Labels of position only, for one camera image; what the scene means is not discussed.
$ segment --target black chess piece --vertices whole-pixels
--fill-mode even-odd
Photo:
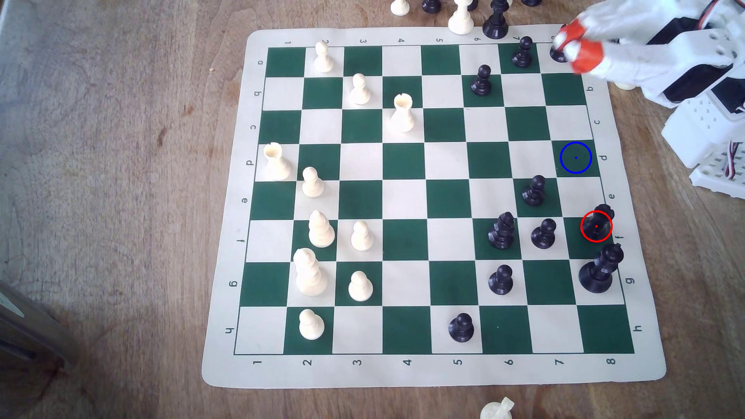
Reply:
[[[467,313],[460,313],[448,326],[450,337],[456,342],[468,342],[473,337],[473,321]]]
[[[512,291],[512,268],[508,265],[499,265],[497,271],[489,277],[489,289],[497,295],[505,295]]]
[[[520,69],[526,69],[533,62],[530,49],[533,47],[533,39],[530,37],[520,38],[520,51],[513,55],[513,64]]]
[[[602,240],[610,233],[610,221],[615,217],[615,211],[608,204],[598,205],[595,207],[595,211],[603,211],[610,218],[599,212],[593,212],[585,217],[585,221],[582,223],[582,231],[591,240]]]
[[[493,40],[500,40],[507,35],[510,26],[504,18],[504,12],[510,8],[507,0],[492,0],[492,15],[481,26],[484,36]]]
[[[476,80],[471,83],[471,91],[479,96],[486,96],[492,91],[492,82],[489,76],[492,75],[492,68],[486,64],[478,67]]]
[[[530,185],[522,190],[522,200],[531,207],[537,207],[543,204],[545,195],[543,188],[546,186],[546,178],[537,174],[530,179]]]
[[[580,283],[587,291],[596,294],[608,291],[613,284],[611,274],[618,269],[618,264],[622,260],[624,260],[624,251],[620,244],[603,246],[595,260],[587,262],[580,268]]]
[[[515,240],[515,218],[507,211],[497,218],[488,232],[489,243],[499,250],[507,249]]]
[[[548,249],[554,245],[554,242],[557,239],[554,234],[556,228],[557,223],[551,218],[546,218],[541,221],[541,225],[536,227],[530,234],[530,240],[538,249]]]

